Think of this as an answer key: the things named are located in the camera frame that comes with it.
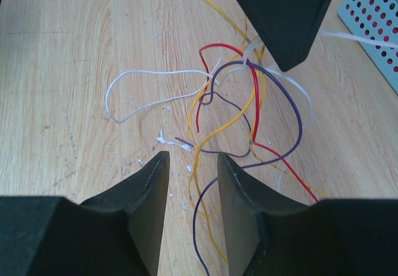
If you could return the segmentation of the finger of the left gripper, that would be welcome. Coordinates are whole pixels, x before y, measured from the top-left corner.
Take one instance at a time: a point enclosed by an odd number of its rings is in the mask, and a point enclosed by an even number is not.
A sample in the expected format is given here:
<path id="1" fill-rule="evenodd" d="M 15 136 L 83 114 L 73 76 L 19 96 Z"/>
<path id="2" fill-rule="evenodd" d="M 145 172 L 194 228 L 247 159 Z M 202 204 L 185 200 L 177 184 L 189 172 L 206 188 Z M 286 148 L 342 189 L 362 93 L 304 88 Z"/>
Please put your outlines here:
<path id="1" fill-rule="evenodd" d="M 331 0 L 237 0 L 282 71 L 307 58 Z"/>

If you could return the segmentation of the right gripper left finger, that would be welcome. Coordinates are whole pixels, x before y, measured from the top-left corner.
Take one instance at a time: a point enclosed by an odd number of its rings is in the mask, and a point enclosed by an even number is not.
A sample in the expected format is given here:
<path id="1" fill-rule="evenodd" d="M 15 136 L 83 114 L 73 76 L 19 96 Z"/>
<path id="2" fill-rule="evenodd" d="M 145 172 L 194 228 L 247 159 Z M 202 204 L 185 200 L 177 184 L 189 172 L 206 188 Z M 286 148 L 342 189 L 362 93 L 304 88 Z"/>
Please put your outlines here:
<path id="1" fill-rule="evenodd" d="M 1 197 L 2 275 L 156 275 L 170 155 L 80 204 Z"/>

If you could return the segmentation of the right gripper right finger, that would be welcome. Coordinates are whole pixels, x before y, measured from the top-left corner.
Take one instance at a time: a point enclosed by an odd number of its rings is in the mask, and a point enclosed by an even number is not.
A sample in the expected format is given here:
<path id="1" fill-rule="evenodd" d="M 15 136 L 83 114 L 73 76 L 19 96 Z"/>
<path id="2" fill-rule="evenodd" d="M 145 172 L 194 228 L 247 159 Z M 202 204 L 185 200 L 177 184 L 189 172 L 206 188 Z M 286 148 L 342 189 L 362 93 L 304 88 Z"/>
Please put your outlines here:
<path id="1" fill-rule="evenodd" d="M 218 156 L 231 275 L 396 275 L 397 200 L 305 205 Z"/>

